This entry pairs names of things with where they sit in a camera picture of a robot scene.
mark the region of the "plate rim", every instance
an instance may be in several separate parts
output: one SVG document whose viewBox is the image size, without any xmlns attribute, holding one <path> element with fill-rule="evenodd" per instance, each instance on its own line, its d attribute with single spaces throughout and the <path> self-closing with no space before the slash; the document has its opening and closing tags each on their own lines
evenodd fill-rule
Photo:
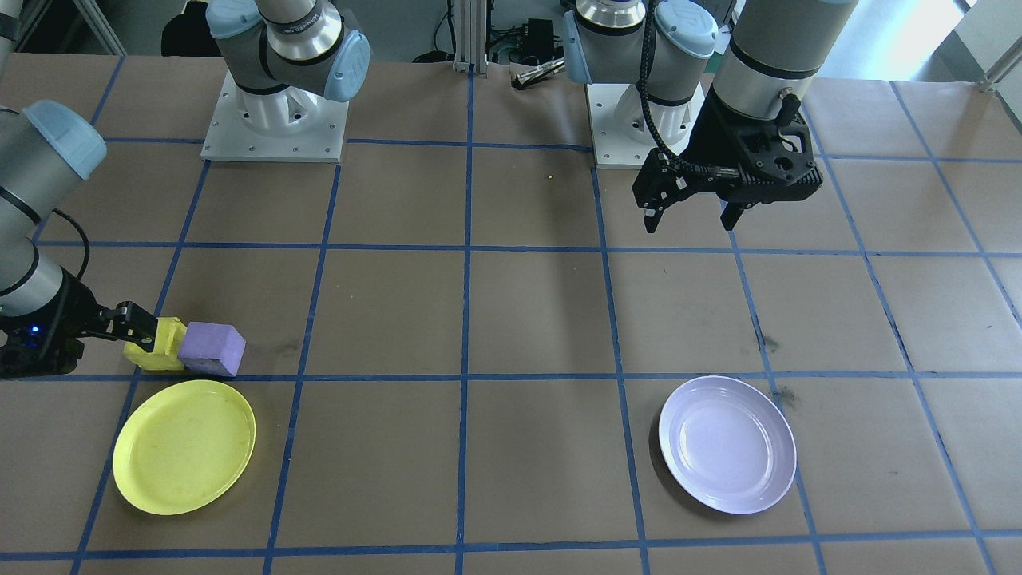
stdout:
<svg viewBox="0 0 1022 575">
<path fill-rule="evenodd" d="M 790 446 L 791 446 L 791 450 L 792 450 L 791 451 L 791 454 L 792 454 L 791 461 L 792 461 L 793 465 L 791 466 L 790 477 L 788 477 L 788 479 L 787 479 L 787 485 L 785 485 L 784 490 L 781 491 L 780 495 L 775 500 L 769 501 L 766 505 L 761 506 L 761 507 L 757 507 L 755 509 L 746 509 L 746 508 L 743 508 L 741 510 L 737 510 L 735 508 L 729 508 L 729 506 L 727 506 L 727 505 L 722 506 L 722 505 L 718 504 L 718 500 L 714 500 L 714 499 L 708 498 L 703 493 L 699 492 L 698 490 L 690 489 L 690 487 L 688 485 L 686 485 L 686 483 L 688 482 L 688 478 L 685 476 L 685 474 L 682 473 L 682 470 L 677 465 L 676 454 L 670 450 L 670 440 L 669 440 L 669 437 L 667 435 L 667 432 L 669 431 L 668 430 L 668 422 L 664 419 L 663 416 L 664 416 L 665 410 L 671 403 L 671 401 L 675 401 L 675 402 L 679 401 L 678 399 L 676 399 L 676 396 L 679 396 L 679 394 L 685 393 L 684 389 L 685 389 L 686 386 L 688 386 L 689 384 L 693 384 L 693 383 L 697 383 L 697 382 L 705 381 L 705 380 L 724 381 L 726 383 L 726 385 L 730 385 L 732 387 L 737 387 L 737 388 L 742 389 L 744 391 L 751 390 L 752 392 L 755 393 L 755 395 L 757 395 L 760 398 L 762 398 L 762 400 L 765 402 L 766 405 L 770 405 L 770 408 L 773 410 L 773 414 L 776 414 L 776 416 L 778 417 L 779 421 L 783 424 L 784 430 L 787 431 L 787 434 L 782 437 L 782 440 L 790 440 Z M 798 447 L 797 447 L 797 445 L 795 443 L 795 435 L 794 435 L 794 433 L 791 430 L 791 424 L 788 423 L 788 419 L 785 418 L 784 413 L 782 413 L 781 410 L 780 410 L 780 408 L 778 408 L 761 391 L 757 390 L 756 388 L 754 388 L 753 386 L 749 385 L 746 382 L 743 382 L 741 380 L 737 380 L 735 378 L 730 378 L 728 376 L 714 376 L 714 375 L 700 376 L 698 378 L 693 378 L 693 379 L 691 379 L 691 380 L 683 383 L 682 385 L 678 386 L 672 392 L 670 392 L 670 395 L 667 396 L 667 399 L 663 402 L 663 405 L 661 405 L 660 412 L 657 415 L 657 440 L 658 440 L 658 443 L 659 443 L 659 446 L 660 446 L 660 454 L 663 458 L 664 464 L 667 466 L 667 470 L 670 472 L 671 477 L 673 477 L 675 481 L 682 487 L 682 489 L 684 489 L 686 493 L 688 493 L 689 495 L 691 495 L 693 498 L 695 498 L 699 502 L 701 502 L 701 504 L 703 504 L 703 505 L 705 505 L 705 506 L 707 506 L 707 507 L 709 507 L 711 509 L 714 509 L 716 511 L 724 512 L 724 513 L 731 514 L 731 515 L 751 515 L 751 514 L 755 514 L 755 513 L 759 513 L 759 512 L 765 511 L 765 510 L 774 507 L 781 499 L 783 499 L 785 495 L 788 494 L 788 491 L 791 490 L 791 486 L 795 482 L 795 475 L 796 475 L 796 473 L 798 471 Z"/>
<path fill-rule="evenodd" d="M 134 440 L 138 437 L 137 429 L 148 418 L 158 413 L 154 404 L 159 403 L 160 401 L 166 400 L 168 396 L 175 394 L 181 394 L 187 392 L 203 393 L 211 391 L 220 395 L 231 396 L 232 398 L 235 399 L 234 402 L 235 405 L 242 408 L 242 411 L 244 412 L 245 422 L 247 423 L 246 429 L 248 430 L 248 442 L 247 442 L 248 445 L 246 448 L 245 457 L 241 460 L 240 464 L 238 465 L 236 473 L 232 473 L 232 478 L 229 481 L 225 482 L 224 485 L 219 487 L 212 495 L 203 497 L 201 499 L 195 499 L 195 501 L 197 502 L 189 502 L 187 506 L 181 506 L 180 508 L 173 509 L 173 511 L 168 511 L 168 508 L 170 507 L 154 509 L 153 506 L 147 505 L 148 501 L 138 501 L 137 499 L 129 497 L 125 493 L 124 489 L 122 489 L 121 484 L 122 481 L 127 481 L 126 479 L 123 479 L 124 478 L 123 474 L 129 473 L 130 466 L 128 462 L 131 460 L 130 447 L 134 445 L 135 442 Z M 129 504 L 131 504 L 132 506 L 143 512 L 158 516 L 172 516 L 172 515 L 181 515 L 195 511 L 197 509 L 210 505 L 218 497 L 226 493 L 227 490 L 230 489 L 231 486 L 237 483 L 238 479 L 241 478 L 241 475 L 244 473 L 244 470 L 248 467 L 248 463 L 251 461 L 251 456 L 256 449 L 256 434 L 257 434 L 256 414 L 252 412 L 251 404 L 248 403 L 248 400 L 245 399 L 245 397 L 233 387 L 214 380 L 188 380 L 185 382 L 168 386 L 167 388 L 159 390 L 158 392 L 152 394 L 152 396 L 150 396 L 148 399 L 143 401 L 131 414 L 131 416 L 128 417 L 128 419 L 125 421 L 125 425 L 121 428 L 121 431 L 118 432 L 118 439 L 113 445 L 113 453 L 111 457 L 111 465 L 110 465 L 110 471 L 113 475 L 113 483 L 114 485 L 117 485 L 118 491 L 125 498 L 125 500 L 127 500 Z"/>
</svg>

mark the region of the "blue joint cap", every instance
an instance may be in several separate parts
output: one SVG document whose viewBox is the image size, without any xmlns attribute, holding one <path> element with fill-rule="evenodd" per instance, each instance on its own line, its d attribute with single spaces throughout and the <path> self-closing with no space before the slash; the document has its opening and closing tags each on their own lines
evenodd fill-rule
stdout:
<svg viewBox="0 0 1022 575">
<path fill-rule="evenodd" d="M 586 63 L 586 53 L 582 49 L 578 23 L 574 20 L 574 10 L 564 12 L 564 65 L 568 68 L 568 79 L 578 84 L 592 84 L 593 76 Z"/>
<path fill-rule="evenodd" d="M 346 102 L 362 89 L 368 70 L 369 39 L 358 30 L 353 30 L 344 38 L 337 57 L 330 66 L 323 96 L 329 100 Z"/>
<path fill-rule="evenodd" d="M 713 55 L 716 20 L 702 6 L 689 0 L 662 0 L 656 6 L 656 23 L 671 44 L 689 55 Z"/>
<path fill-rule="evenodd" d="M 214 40 L 224 40 L 263 23 L 263 16 L 256 0 L 213 0 L 205 9 L 205 21 Z"/>
<path fill-rule="evenodd" d="M 89 179 L 96 165 L 106 157 L 103 137 L 67 106 L 40 100 L 21 112 L 83 180 Z"/>
</svg>

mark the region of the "white plate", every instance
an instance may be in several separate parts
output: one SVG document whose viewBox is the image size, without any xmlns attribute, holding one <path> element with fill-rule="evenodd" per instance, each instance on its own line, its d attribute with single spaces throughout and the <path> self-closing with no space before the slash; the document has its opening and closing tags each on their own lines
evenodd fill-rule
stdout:
<svg viewBox="0 0 1022 575">
<path fill-rule="evenodd" d="M 730 514 L 761 512 L 795 479 L 795 437 L 780 410 L 752 386 L 696 378 L 663 404 L 660 450 L 693 497 Z"/>
</svg>

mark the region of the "yellow plate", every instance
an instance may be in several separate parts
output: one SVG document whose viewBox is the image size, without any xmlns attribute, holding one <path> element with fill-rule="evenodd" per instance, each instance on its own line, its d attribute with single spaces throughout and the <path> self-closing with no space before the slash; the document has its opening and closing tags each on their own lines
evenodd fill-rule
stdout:
<svg viewBox="0 0 1022 575">
<path fill-rule="evenodd" d="M 219 382 L 184 382 L 128 418 L 113 447 L 113 481 L 144 512 L 183 514 L 234 485 L 254 446 L 256 416 L 240 393 Z"/>
</svg>

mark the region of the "grid square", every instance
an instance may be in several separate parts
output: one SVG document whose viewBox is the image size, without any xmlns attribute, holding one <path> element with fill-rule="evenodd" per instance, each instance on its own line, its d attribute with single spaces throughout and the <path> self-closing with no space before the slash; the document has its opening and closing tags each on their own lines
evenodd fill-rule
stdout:
<svg viewBox="0 0 1022 575">
<path fill-rule="evenodd" d="M 1022 158 L 1022 138 L 997 94 L 972 82 L 894 86 L 937 157 Z"/>
<path fill-rule="evenodd" d="M 979 257 L 873 257 L 920 372 L 1022 372 L 1022 331 Z"/>
<path fill-rule="evenodd" d="M 464 253 L 327 253 L 309 374 L 461 372 Z"/>
<path fill-rule="evenodd" d="M 233 326 L 239 374 L 294 375 L 309 318 L 317 249 L 185 248 L 161 316 Z"/>
<path fill-rule="evenodd" d="M 1022 164 L 943 161 L 940 170 L 983 248 L 1022 251 L 1017 217 Z"/>
<path fill-rule="evenodd" d="M 942 539 L 923 541 L 863 541 L 824 543 L 827 573 L 898 573 L 933 575 L 936 573 L 986 573 L 976 540 Z"/>
<path fill-rule="evenodd" d="M 226 74 L 223 58 L 127 58 L 96 129 L 106 137 L 204 138 Z"/>
<path fill-rule="evenodd" d="M 0 382 L 0 552 L 78 549 L 127 392 L 127 383 Z"/>
<path fill-rule="evenodd" d="M 465 575 L 639 575 L 639 549 L 468 554 Z"/>
<path fill-rule="evenodd" d="M 273 575 L 323 575 L 358 573 L 359 575 L 450 575 L 454 572 L 453 555 L 377 555 L 354 557 L 278 557 L 273 560 Z"/>
<path fill-rule="evenodd" d="M 166 387 L 166 383 L 139 384 L 133 412 Z M 201 509 L 183 515 L 154 516 L 129 504 L 118 491 L 111 474 L 89 539 L 90 550 L 224 549 L 266 545 L 294 383 L 244 382 L 234 384 L 234 388 L 251 405 L 259 427 L 254 451 L 237 483 Z"/>
<path fill-rule="evenodd" d="M 887 82 L 817 78 L 805 98 L 805 107 L 820 138 L 817 144 L 821 151 L 926 156 L 926 149 Z"/>
<path fill-rule="evenodd" d="M 93 241 L 177 241 L 202 171 L 198 146 L 106 144 L 107 156 L 87 182 L 60 202 Z M 78 240 L 67 225 L 42 239 Z"/>
<path fill-rule="evenodd" d="M 117 56 L 14 53 L 0 84 L 0 102 L 20 110 L 39 100 L 56 100 L 88 122 L 117 65 Z"/>
<path fill-rule="evenodd" d="M 330 240 L 463 244 L 465 155 L 462 146 L 345 144 Z"/>
<path fill-rule="evenodd" d="M 738 244 L 758 249 L 857 249 L 848 217 L 834 182 L 818 162 L 824 185 L 802 201 L 756 205 L 742 215 L 735 237 Z"/>
<path fill-rule="evenodd" d="M 473 141 L 593 145 L 585 87 L 562 76 L 549 78 L 528 90 L 511 87 L 515 76 L 526 69 L 530 68 L 491 63 L 485 76 L 473 79 Z"/>
<path fill-rule="evenodd" d="M 771 368 L 904 371 L 862 257 L 743 256 Z"/>
<path fill-rule="evenodd" d="M 455 542 L 457 382 L 306 382 L 277 543 Z"/>
<path fill-rule="evenodd" d="M 656 233 L 647 233 L 643 211 L 632 193 L 637 174 L 634 170 L 597 171 L 607 245 L 731 248 L 731 238 L 721 225 L 721 200 L 709 193 L 697 194 L 667 209 Z"/>
<path fill-rule="evenodd" d="M 599 253 L 472 253 L 469 370 L 614 372 Z"/>
<path fill-rule="evenodd" d="M 742 545 L 649 550 L 649 570 L 652 575 L 671 575 L 682 569 L 704 575 L 820 573 L 810 545 Z"/>
<path fill-rule="evenodd" d="M 831 165 L 867 249 L 976 250 L 929 161 L 834 159 Z"/>
<path fill-rule="evenodd" d="M 1022 380 L 924 380 L 947 456 L 980 529 L 1022 529 Z"/>
<path fill-rule="evenodd" d="M 347 112 L 349 138 L 463 142 L 468 78 L 450 63 L 374 61 Z"/>
<path fill-rule="evenodd" d="M 474 245 L 599 245 L 588 154 L 472 151 Z"/>
<path fill-rule="evenodd" d="M 820 533 L 969 528 L 912 382 L 796 379 L 779 391 Z"/>
<path fill-rule="evenodd" d="M 1022 573 L 1022 538 L 987 538 L 985 543 L 997 573 Z"/>
<path fill-rule="evenodd" d="M 215 162 L 187 239 L 319 243 L 335 170 L 324 163 Z"/>
<path fill-rule="evenodd" d="M 617 385 L 471 382 L 465 541 L 636 538 Z"/>
<path fill-rule="evenodd" d="M 663 403 L 684 383 L 682 380 L 630 380 L 625 384 L 646 536 L 650 539 L 696 539 L 807 534 L 795 485 L 766 511 L 730 515 L 699 502 L 678 484 L 660 451 L 658 425 Z M 747 383 L 771 396 L 766 382 Z"/>
<path fill-rule="evenodd" d="M 626 373 L 763 369 L 730 253 L 611 253 Z"/>
<path fill-rule="evenodd" d="M 67 224 L 58 219 L 49 224 L 50 227 L 58 225 Z M 71 273 L 78 273 L 81 247 L 51 245 L 42 251 Z M 151 314 L 159 299 L 174 249 L 93 246 L 90 251 L 89 268 L 82 279 L 99 305 L 113 308 L 121 302 L 131 301 Z M 124 344 L 98 339 L 85 339 L 83 343 L 85 355 L 79 361 L 75 374 L 129 376 L 135 372 L 135 365 L 124 357 Z"/>
<path fill-rule="evenodd" d="M 5 561 L 4 575 L 67 575 L 69 561 Z"/>
<path fill-rule="evenodd" d="M 241 559 L 129 559 L 82 562 L 81 575 L 177 575 L 217 573 L 218 575 L 259 575 L 262 558 Z"/>
</svg>

